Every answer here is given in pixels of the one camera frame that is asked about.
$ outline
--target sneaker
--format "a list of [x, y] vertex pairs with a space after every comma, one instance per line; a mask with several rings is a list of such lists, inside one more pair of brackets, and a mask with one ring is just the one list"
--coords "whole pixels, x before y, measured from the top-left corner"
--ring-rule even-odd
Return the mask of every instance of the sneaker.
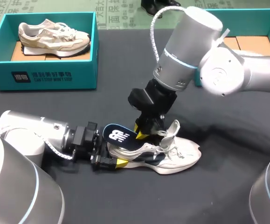
[[65, 23], [54, 23], [47, 19], [35, 26], [21, 23], [19, 38], [25, 55], [70, 57], [90, 48], [89, 34], [71, 29]]
[[149, 167], [159, 174], [173, 174], [193, 166], [201, 157], [199, 145], [193, 141], [176, 137], [180, 129], [175, 120], [163, 136], [159, 145], [144, 143], [136, 150], [127, 150], [108, 143], [111, 156], [128, 160], [124, 168]]

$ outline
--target black table surface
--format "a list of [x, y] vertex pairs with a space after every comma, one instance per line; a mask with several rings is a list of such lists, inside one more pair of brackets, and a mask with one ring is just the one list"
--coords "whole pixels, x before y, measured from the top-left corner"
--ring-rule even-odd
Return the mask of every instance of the black table surface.
[[[156, 30], [161, 53], [171, 30]], [[71, 125], [118, 123], [133, 128], [139, 112], [127, 101], [152, 78], [149, 30], [102, 30], [97, 89], [0, 92], [0, 115], [14, 110]], [[65, 197], [64, 224], [250, 224], [249, 191], [270, 161], [270, 93], [215, 97], [193, 83], [166, 115], [180, 137], [196, 141], [202, 157], [192, 168], [159, 175], [147, 168], [93, 172], [87, 162], [44, 170]]]

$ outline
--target shoe box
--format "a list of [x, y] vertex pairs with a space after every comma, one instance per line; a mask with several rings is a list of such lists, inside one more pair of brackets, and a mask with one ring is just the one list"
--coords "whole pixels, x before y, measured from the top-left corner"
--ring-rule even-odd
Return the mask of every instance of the shoe box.
[[[208, 9], [230, 33], [224, 43], [233, 50], [270, 56], [270, 9]], [[201, 86], [198, 71], [195, 85]]]
[[[90, 51], [61, 59], [25, 56], [18, 36], [19, 24], [37, 25], [45, 19], [88, 33]], [[98, 51], [95, 12], [5, 14], [0, 23], [0, 91], [95, 89]]]

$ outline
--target logo on insole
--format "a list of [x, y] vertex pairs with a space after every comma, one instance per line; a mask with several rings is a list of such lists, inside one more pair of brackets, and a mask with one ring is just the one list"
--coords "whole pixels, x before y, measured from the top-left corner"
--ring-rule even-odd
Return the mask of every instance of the logo on insole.
[[124, 134], [123, 132], [119, 130], [114, 130], [109, 135], [109, 138], [113, 140], [118, 140], [119, 142], [123, 142], [129, 136], [130, 136], [129, 134]]

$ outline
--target shoe insole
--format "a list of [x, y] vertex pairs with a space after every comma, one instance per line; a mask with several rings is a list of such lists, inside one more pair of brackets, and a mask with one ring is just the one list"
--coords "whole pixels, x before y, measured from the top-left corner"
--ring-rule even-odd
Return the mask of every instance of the shoe insole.
[[136, 139], [137, 133], [117, 124], [109, 124], [104, 128], [103, 138], [112, 145], [134, 151], [141, 148], [145, 143], [159, 145], [163, 137], [151, 135], [145, 139]]

